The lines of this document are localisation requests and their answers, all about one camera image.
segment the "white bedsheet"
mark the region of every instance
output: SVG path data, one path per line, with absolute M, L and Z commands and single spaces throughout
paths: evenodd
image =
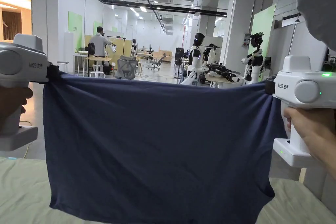
M 276 197 L 264 207 L 257 224 L 336 223 L 336 217 L 303 184 L 283 179 L 272 179 L 271 184 Z M 44 160 L 0 157 L 1 224 L 82 224 L 49 208 L 50 197 Z

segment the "green panel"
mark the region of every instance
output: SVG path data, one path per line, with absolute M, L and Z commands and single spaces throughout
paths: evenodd
M 68 12 L 68 31 L 73 32 L 75 48 L 82 47 L 83 17 L 74 12 Z
M 255 14 L 254 19 L 253 19 L 253 26 L 252 26 L 251 34 L 256 34 L 261 31 L 265 34 L 262 37 L 263 43 L 261 45 L 262 55 L 264 57 L 267 57 L 267 53 L 268 53 L 269 39 L 270 39 L 271 31 L 273 29 L 273 19 L 274 19 L 275 7 L 276 5 L 272 5 L 271 7 L 263 10 L 262 12 Z M 252 45 L 250 44 L 249 54 L 253 53 L 254 51 L 255 51 L 255 48 L 253 48 Z
M 93 33 L 93 35 L 95 35 L 97 33 L 97 27 L 98 26 L 103 26 L 103 23 L 100 23 L 98 21 L 94 21 L 94 33 Z

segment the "gray office chair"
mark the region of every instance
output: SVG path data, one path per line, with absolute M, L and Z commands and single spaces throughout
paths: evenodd
M 138 61 L 136 57 L 120 56 L 120 59 L 116 60 L 118 69 L 115 73 L 116 79 L 133 80 L 136 77 L 136 69 Z
M 158 71 L 160 70 L 160 68 L 158 68 L 159 66 L 161 66 L 162 64 L 162 61 L 164 58 L 166 58 L 166 54 L 164 53 L 163 56 L 158 60 L 156 61 L 156 59 L 154 60 L 151 60 L 150 63 L 153 65 L 152 67 L 148 67 L 148 69 L 157 69 Z

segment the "curtain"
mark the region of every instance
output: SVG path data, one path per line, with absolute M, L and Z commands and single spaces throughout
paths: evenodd
M 15 34 L 22 33 L 21 13 L 3 11 L 2 20 L 8 26 L 2 24 L 4 40 L 14 40 Z

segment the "man in white shirt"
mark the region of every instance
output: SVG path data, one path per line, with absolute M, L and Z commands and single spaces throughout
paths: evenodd
M 108 38 L 103 36 L 104 33 L 104 29 L 101 26 L 97 27 L 97 33 L 95 36 L 93 36 L 90 39 L 90 43 L 94 43 L 95 47 L 96 47 L 96 53 L 94 54 L 94 56 L 96 57 L 104 57 L 105 58 L 105 46 L 106 45 L 112 45 L 112 42 L 108 40 Z M 109 65 L 108 62 L 102 62 L 102 65 Z

